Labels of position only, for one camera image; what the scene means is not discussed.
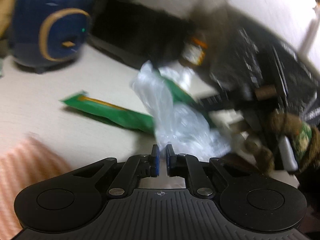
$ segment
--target circular pad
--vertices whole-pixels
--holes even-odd
[[[39,206],[49,210],[59,210],[70,206],[75,197],[65,189],[49,189],[38,196]]]
[[[299,224],[307,209],[304,195],[275,179],[252,174],[230,178],[220,195],[227,218],[249,230],[277,232]]]
[[[250,205],[263,210],[277,209],[284,203],[284,198],[280,193],[266,188],[250,191],[247,194],[247,200]]]

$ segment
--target black ribbed plate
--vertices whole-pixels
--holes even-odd
[[[229,222],[212,200],[193,197],[187,189],[135,189],[110,200],[92,223],[66,233],[24,229],[15,240],[307,240],[296,229],[260,234]]]

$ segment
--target bottle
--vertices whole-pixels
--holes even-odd
[[[179,63],[182,66],[196,68],[204,60],[205,52],[208,48],[206,36],[203,31],[197,30],[186,42]]]

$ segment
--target plastic bag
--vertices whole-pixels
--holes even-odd
[[[174,81],[187,92],[190,89],[192,78],[195,75],[195,72],[191,68],[183,67],[178,61],[166,67],[160,67],[159,71],[161,76]]]
[[[172,144],[176,154],[191,154],[206,162],[230,151],[229,140],[217,129],[210,130],[199,112],[184,103],[173,103],[166,82],[153,71],[151,62],[142,66],[132,89],[154,118],[155,136],[161,150]]]

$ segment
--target green packaging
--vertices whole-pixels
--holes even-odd
[[[154,124],[150,115],[89,98],[84,91],[61,101],[67,106],[105,118],[109,121],[107,122],[109,124],[117,124],[127,129],[141,130],[145,133],[153,134]]]

